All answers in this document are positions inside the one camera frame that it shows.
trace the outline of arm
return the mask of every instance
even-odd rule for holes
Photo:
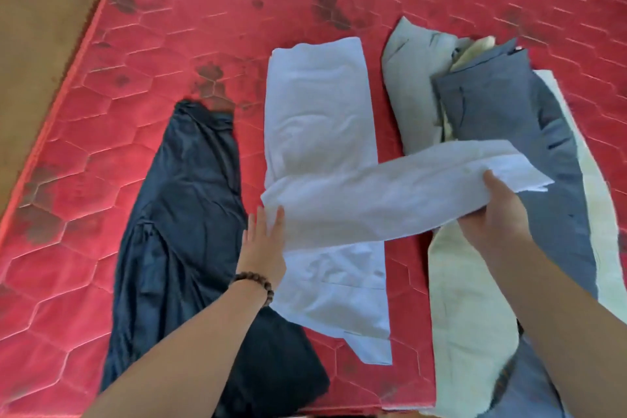
[[[282,208],[269,234],[265,212],[250,216],[237,272],[257,272],[277,287],[285,274]],[[205,418],[211,416],[233,361],[267,293],[253,281],[236,281],[155,345],[104,391],[85,418]]]
[[[527,212],[505,184],[484,175],[486,208],[459,219],[468,241],[529,335],[569,411],[615,417],[627,410],[627,326],[550,261]]]

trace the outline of person's left hand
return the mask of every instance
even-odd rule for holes
[[[249,215],[248,230],[244,230],[236,272],[255,272],[265,276],[272,289],[276,290],[285,275],[284,226],[283,207],[278,207],[277,219],[269,232],[263,207],[257,209],[256,221],[254,214]]]

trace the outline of navy garment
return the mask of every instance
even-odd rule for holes
[[[559,102],[531,69],[527,50],[515,46],[511,40],[437,79],[440,101],[457,139],[507,139],[555,181],[548,192],[519,193],[531,234],[561,270],[597,297],[575,140]],[[511,365],[502,397],[486,418],[569,416],[525,334]]]
[[[247,225],[240,193],[232,114],[179,102],[121,241],[102,390],[226,291]],[[302,328],[263,308],[215,417],[293,415],[328,387]]]

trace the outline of red quilted surface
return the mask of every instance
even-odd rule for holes
[[[0,413],[77,415],[95,396],[116,251],[174,103],[234,107],[247,208],[259,202],[276,47],[362,39],[379,157],[401,154],[380,53],[401,14],[457,35],[518,35],[552,69],[627,228],[627,0],[102,0],[1,224]],[[435,401],[416,239],[386,244],[393,367],[310,337],[332,377],[317,412]]]

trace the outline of tan floor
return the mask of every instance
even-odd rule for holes
[[[0,0],[0,212],[97,0]]]

